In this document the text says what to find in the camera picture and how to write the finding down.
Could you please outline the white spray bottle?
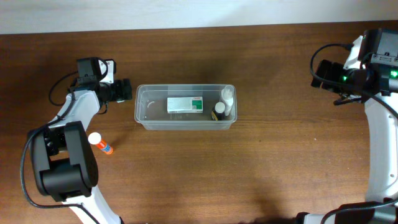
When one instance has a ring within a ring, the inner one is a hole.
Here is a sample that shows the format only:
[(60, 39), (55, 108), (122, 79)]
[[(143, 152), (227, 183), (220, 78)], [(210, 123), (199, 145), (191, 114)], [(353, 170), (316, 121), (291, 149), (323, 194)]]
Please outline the white spray bottle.
[(225, 105), (225, 116), (229, 116), (234, 104), (234, 87), (232, 85), (227, 85), (222, 89), (220, 100)]

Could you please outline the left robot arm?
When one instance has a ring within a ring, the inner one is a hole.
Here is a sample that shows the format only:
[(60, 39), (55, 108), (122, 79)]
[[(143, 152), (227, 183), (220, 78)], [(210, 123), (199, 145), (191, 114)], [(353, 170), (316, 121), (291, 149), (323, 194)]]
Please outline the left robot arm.
[(70, 208), (82, 223), (122, 223), (106, 203), (98, 187), (99, 171), (86, 130), (92, 118), (110, 102), (132, 99), (131, 82), (116, 80), (116, 62), (99, 57), (77, 61), (72, 81), (60, 111), (49, 123), (29, 132), (23, 155), (30, 155), (39, 193), (50, 196), (53, 205), (41, 205), (29, 196), (20, 164), (24, 197), (36, 208)]

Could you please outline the orange tube white cap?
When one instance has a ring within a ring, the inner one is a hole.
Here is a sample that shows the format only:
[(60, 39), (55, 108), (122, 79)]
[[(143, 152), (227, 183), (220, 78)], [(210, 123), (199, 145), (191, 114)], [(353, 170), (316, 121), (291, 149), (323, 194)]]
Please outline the orange tube white cap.
[(100, 133), (93, 132), (89, 134), (88, 141), (90, 144), (95, 145), (105, 154), (112, 154), (114, 151), (113, 148), (102, 138)]

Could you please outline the dark bottle white cap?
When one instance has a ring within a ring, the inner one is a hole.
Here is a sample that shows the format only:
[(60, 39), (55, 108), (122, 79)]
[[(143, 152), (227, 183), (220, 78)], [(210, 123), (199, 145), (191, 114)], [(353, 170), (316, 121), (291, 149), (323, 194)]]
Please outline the dark bottle white cap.
[(222, 121), (225, 117), (225, 104), (223, 102), (217, 102), (211, 111), (211, 118), (214, 121)]

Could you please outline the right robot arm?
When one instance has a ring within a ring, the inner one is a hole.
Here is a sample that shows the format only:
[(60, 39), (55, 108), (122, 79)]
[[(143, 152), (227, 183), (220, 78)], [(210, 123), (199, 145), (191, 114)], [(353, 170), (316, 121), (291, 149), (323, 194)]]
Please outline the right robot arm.
[(296, 223), (397, 223), (397, 31), (366, 30), (344, 64), (310, 67), (311, 86), (339, 95), (334, 105), (361, 103), (369, 125), (370, 171), (365, 201), (326, 214), (298, 213)]

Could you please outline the white green medicine box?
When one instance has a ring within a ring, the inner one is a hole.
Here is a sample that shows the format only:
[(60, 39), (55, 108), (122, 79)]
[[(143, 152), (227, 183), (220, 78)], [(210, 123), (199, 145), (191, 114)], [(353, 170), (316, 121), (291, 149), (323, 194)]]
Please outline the white green medicine box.
[(202, 113), (203, 98), (201, 96), (167, 98), (167, 112)]

